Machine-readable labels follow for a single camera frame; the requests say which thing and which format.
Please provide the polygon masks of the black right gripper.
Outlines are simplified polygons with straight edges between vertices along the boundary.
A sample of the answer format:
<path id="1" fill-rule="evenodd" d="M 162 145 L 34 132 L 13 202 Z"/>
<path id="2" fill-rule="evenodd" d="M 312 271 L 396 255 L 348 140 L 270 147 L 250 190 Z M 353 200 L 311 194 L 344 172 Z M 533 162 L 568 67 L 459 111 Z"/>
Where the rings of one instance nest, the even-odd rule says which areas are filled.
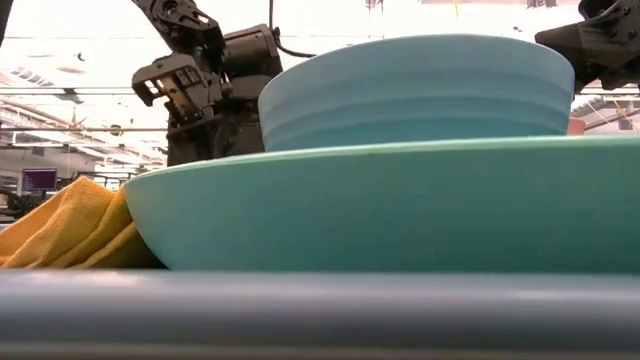
<path id="1" fill-rule="evenodd" d="M 571 63 L 574 92 L 639 84 L 639 0 L 582 0 L 578 9 L 584 21 L 534 36 Z"/>

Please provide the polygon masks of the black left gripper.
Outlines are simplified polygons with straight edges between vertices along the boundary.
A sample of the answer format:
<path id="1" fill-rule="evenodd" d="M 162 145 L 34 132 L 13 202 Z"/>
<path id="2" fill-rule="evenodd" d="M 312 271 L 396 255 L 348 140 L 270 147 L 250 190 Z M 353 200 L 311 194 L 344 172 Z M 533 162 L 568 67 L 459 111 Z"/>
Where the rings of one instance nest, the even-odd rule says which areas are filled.
<path id="1" fill-rule="evenodd" d="M 221 97 L 213 102 L 213 157 L 264 150 L 258 98 L 282 71 L 275 37 L 267 25 L 259 24 L 225 36 Z"/>

